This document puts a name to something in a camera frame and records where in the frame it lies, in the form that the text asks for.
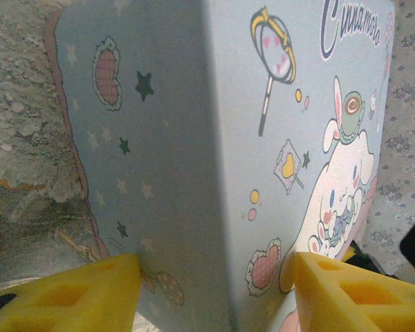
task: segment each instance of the white cartoon dog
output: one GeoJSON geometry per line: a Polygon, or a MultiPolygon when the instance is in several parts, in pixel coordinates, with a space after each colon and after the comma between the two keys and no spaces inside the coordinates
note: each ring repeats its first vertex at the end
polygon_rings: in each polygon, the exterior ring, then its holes
{"type": "Polygon", "coordinates": [[[310,251],[335,258],[341,251],[360,212],[360,184],[369,182],[374,167],[366,132],[360,132],[365,112],[360,94],[348,93],[343,103],[340,82],[335,77],[334,96],[336,119],[329,121],[324,133],[324,153],[334,140],[337,144],[318,176],[295,243],[283,259],[279,278],[283,292],[293,286],[295,252],[310,251]]]}

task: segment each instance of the yellow heart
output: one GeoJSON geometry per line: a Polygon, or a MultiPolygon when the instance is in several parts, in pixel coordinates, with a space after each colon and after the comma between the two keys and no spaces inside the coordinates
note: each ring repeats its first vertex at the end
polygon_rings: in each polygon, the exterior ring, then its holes
{"type": "Polygon", "coordinates": [[[288,158],[286,159],[286,162],[283,165],[282,175],[284,178],[290,178],[293,174],[293,155],[289,153],[288,158]]]}

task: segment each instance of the yellow foam block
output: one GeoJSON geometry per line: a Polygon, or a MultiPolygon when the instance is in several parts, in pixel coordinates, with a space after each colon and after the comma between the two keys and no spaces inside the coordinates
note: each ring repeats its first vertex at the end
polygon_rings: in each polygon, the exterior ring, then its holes
{"type": "Polygon", "coordinates": [[[0,332],[131,332],[140,285],[138,256],[125,254],[9,288],[0,332]]]}
{"type": "Polygon", "coordinates": [[[415,332],[415,286],[311,252],[295,257],[302,332],[415,332]]]}

